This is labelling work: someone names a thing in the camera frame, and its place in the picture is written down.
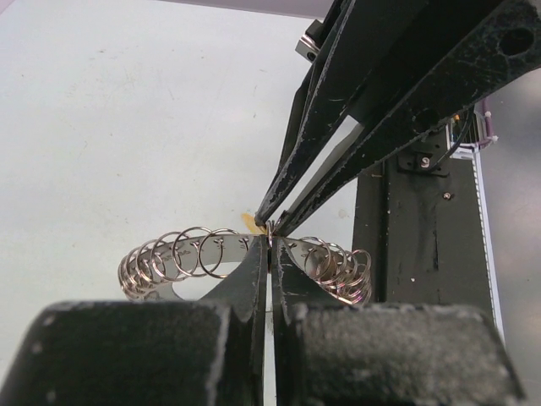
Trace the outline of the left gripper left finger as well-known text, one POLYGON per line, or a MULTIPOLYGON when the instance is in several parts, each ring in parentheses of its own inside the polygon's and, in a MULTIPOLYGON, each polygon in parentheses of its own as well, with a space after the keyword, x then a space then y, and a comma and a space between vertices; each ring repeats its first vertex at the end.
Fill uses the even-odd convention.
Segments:
POLYGON ((59 302, 30 325, 4 405, 260 405, 268 244, 196 301, 59 302))

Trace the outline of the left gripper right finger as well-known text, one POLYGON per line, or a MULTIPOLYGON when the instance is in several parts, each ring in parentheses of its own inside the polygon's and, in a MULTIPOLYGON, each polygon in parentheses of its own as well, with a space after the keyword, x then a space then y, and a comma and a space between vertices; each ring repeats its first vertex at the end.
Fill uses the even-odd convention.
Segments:
POLYGON ((348 305, 318 286, 288 243, 271 251, 280 405, 523 405, 500 335, 462 305, 348 305))

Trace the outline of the metal keyring disc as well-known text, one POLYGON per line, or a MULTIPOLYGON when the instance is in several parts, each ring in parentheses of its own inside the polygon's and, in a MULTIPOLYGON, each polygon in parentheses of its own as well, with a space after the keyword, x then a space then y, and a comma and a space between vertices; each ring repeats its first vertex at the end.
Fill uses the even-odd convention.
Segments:
MULTIPOLYGON (((175 283, 201 277, 227 278, 224 266, 244 260, 254 241, 253 234, 230 228, 193 227, 165 233, 130 250, 117 268, 117 279, 132 301, 179 299, 175 283)), ((372 258, 368 251, 345 250, 316 237, 286 238, 285 245, 292 262, 334 298, 348 305, 371 298, 372 258)))

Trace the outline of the yellow tag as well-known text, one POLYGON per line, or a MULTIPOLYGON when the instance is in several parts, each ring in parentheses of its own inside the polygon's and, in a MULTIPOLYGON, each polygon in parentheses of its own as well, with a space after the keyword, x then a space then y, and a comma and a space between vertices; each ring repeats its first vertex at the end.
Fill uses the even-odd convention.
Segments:
POLYGON ((266 226, 258 226, 254 220, 254 217, 249 213, 242 213, 241 220, 245 227, 252 233, 256 235, 266 234, 266 226))

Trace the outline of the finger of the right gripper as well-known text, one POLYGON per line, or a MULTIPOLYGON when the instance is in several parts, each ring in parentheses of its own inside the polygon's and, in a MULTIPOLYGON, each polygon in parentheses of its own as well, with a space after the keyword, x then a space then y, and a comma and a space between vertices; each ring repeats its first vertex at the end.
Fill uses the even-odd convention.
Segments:
POLYGON ((303 111, 295 144, 280 161, 256 212, 263 225, 321 153, 363 87, 395 42, 423 10, 421 1, 346 1, 301 90, 303 111))
MULTIPOLYGON (((317 35, 320 49, 345 2, 335 2, 327 14, 317 35)), ((345 118, 354 118, 359 130, 336 146, 281 213, 278 235, 295 231, 362 171, 539 67, 539 2, 421 2, 423 10, 369 73, 347 110, 345 118)), ((295 144, 310 68, 293 99, 280 161, 295 144)))

